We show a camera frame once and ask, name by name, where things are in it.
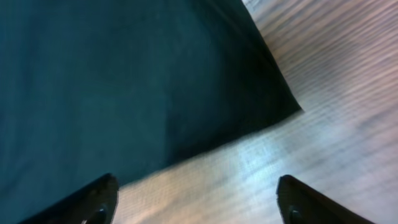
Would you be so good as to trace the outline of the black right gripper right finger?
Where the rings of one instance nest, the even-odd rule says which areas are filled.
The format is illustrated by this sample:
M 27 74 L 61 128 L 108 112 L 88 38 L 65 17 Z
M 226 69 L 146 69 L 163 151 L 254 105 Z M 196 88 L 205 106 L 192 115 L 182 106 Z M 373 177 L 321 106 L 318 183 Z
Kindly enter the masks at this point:
M 276 195 L 284 224 L 373 224 L 291 175 L 279 178 Z

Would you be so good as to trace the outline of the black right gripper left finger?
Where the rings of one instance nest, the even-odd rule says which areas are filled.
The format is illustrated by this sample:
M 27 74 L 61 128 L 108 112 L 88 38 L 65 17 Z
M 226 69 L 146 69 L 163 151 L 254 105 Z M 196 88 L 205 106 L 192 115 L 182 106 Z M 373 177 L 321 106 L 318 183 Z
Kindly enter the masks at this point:
M 108 173 L 22 224 L 111 224 L 118 205 L 119 184 Z

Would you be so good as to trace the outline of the black t-shirt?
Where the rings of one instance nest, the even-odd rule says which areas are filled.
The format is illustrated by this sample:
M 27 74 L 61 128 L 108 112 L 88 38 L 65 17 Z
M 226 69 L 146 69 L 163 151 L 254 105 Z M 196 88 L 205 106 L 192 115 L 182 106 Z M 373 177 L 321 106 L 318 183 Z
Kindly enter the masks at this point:
M 298 112 L 235 0 L 1 0 L 1 222 Z

